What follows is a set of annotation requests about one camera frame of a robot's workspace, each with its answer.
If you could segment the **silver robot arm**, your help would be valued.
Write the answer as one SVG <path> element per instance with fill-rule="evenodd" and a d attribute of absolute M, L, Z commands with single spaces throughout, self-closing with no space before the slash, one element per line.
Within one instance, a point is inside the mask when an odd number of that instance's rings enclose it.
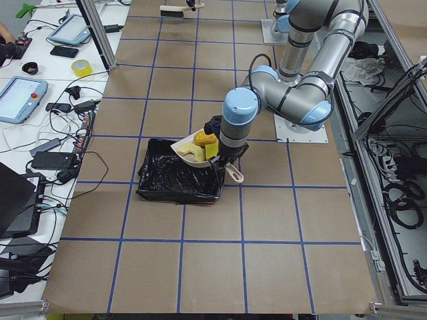
<path fill-rule="evenodd" d="M 232 18 L 238 22 L 258 21 L 265 42 L 282 41 L 290 32 L 290 13 L 299 1 L 275 1 L 270 17 L 264 18 L 260 14 L 250 15 L 249 3 L 252 1 L 230 1 Z"/>
<path fill-rule="evenodd" d="M 368 24 L 366 1 L 286 1 L 278 19 L 287 42 L 277 70 L 250 67 L 241 86 L 229 91 L 222 114 L 205 124 L 219 139 L 216 163 L 233 163 L 247 150 L 253 120 L 262 108 L 317 131 L 332 114 L 334 81 Z"/>

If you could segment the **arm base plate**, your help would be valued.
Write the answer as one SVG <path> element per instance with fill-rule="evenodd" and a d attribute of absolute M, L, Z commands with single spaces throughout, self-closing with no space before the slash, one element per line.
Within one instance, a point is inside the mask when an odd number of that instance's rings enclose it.
<path fill-rule="evenodd" d="M 286 43 L 289 30 L 282 27 L 276 19 L 262 19 L 261 24 L 265 45 L 284 45 Z"/>
<path fill-rule="evenodd" d="M 311 131 L 278 115 L 274 115 L 274 124 L 276 140 L 279 143 L 328 143 L 325 125 L 322 125 L 317 131 Z"/>

